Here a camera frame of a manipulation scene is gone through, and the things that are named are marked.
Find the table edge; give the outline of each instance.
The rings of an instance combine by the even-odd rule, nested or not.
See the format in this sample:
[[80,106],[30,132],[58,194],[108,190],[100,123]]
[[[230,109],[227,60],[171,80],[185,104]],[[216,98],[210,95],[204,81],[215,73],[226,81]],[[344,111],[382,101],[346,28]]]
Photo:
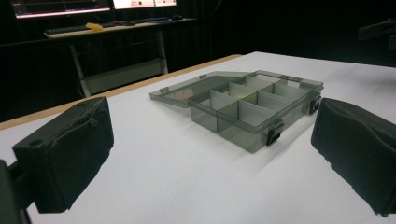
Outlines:
[[124,87],[117,88],[115,90],[111,90],[111,91],[106,91],[106,92],[103,92],[103,93],[95,94],[95,95],[93,95],[91,97],[87,97],[87,98],[83,98],[83,99],[80,99],[80,100],[76,100],[74,102],[70,102],[70,103],[67,103],[67,104],[64,104],[64,105],[58,105],[58,106],[55,106],[55,107],[52,107],[52,108],[49,108],[49,109],[45,109],[45,110],[42,110],[42,111],[35,112],[33,114],[22,116],[22,117],[19,117],[19,118],[16,118],[16,119],[10,119],[10,120],[7,120],[7,121],[4,121],[4,122],[0,123],[0,131],[4,130],[4,129],[15,127],[15,126],[18,126],[18,125],[21,125],[23,123],[34,121],[34,120],[37,120],[37,119],[43,119],[43,118],[51,116],[51,115],[62,113],[66,109],[70,108],[71,106],[73,106],[73,105],[75,105],[77,103],[80,103],[82,101],[85,101],[85,100],[89,100],[89,99],[97,98],[97,97],[101,97],[101,96],[111,97],[111,96],[119,95],[119,94],[122,94],[122,93],[127,92],[127,91],[132,91],[132,90],[135,90],[135,89],[138,89],[138,88],[141,88],[141,87],[145,87],[145,86],[150,85],[152,83],[168,79],[170,77],[177,77],[177,76],[183,75],[185,73],[189,73],[189,72],[192,72],[192,71],[195,71],[195,70],[198,70],[198,69],[201,69],[201,68],[205,68],[205,67],[217,64],[217,63],[223,63],[223,62],[229,61],[231,59],[234,59],[234,58],[237,58],[237,57],[240,57],[240,56],[242,56],[242,55],[241,54],[232,54],[232,55],[229,55],[229,56],[226,56],[226,57],[223,57],[223,58],[219,58],[219,59],[216,59],[216,60],[213,60],[213,61],[210,61],[210,62],[200,63],[200,64],[197,64],[197,65],[192,66],[192,67],[188,67],[188,68],[185,68],[185,69],[178,70],[176,72],[168,73],[166,75],[162,75],[162,76],[159,76],[159,77],[153,77],[153,78],[150,78],[150,79],[147,79],[147,80],[136,82],[136,83],[131,84],[131,85],[127,85],[127,86],[124,86]]

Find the white tabletop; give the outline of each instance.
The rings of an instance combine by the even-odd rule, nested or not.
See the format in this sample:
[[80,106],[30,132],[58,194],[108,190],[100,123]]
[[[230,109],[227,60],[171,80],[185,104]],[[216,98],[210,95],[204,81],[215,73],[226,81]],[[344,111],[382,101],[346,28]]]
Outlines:
[[[62,214],[41,223],[396,223],[377,216],[311,146],[316,114],[270,147],[246,152],[149,93],[213,71],[266,70],[324,83],[322,97],[396,123],[396,68],[253,52],[108,98],[115,137],[96,178]],[[54,116],[0,131],[0,158]]]

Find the desk leg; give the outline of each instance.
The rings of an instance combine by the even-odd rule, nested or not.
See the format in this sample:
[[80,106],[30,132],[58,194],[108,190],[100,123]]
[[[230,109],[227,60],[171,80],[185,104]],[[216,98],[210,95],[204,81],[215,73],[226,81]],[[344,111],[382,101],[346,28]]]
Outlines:
[[70,48],[70,51],[73,56],[73,61],[74,61],[75,67],[77,69],[79,84],[81,85],[84,96],[89,97],[89,96],[91,96],[91,93],[90,93],[90,90],[88,90],[87,83],[85,82],[84,73],[82,72],[81,64],[79,63],[79,60],[78,60],[76,48],[74,47],[74,45],[69,45],[69,48]]
[[160,54],[161,71],[162,71],[163,75],[165,75],[165,74],[168,74],[168,63],[166,61],[165,47],[163,45],[163,32],[157,31],[155,35],[157,36],[158,51]]

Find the black padded object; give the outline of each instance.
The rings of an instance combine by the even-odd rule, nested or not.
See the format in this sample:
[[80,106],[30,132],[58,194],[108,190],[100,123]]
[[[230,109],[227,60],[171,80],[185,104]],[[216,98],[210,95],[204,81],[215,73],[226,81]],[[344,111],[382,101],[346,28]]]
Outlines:
[[107,99],[101,97],[74,105],[15,145],[38,212],[70,209],[99,172],[113,144]]
[[396,125],[323,98],[311,143],[376,214],[396,212]]

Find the computer monitor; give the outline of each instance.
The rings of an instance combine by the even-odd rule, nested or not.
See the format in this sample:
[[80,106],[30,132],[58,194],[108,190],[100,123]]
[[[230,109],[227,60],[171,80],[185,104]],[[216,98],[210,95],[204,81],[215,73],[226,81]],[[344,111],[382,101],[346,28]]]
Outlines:
[[176,0],[112,0],[114,9],[133,9],[145,7],[175,7]]
[[8,0],[17,19],[70,16],[110,10],[108,0]]

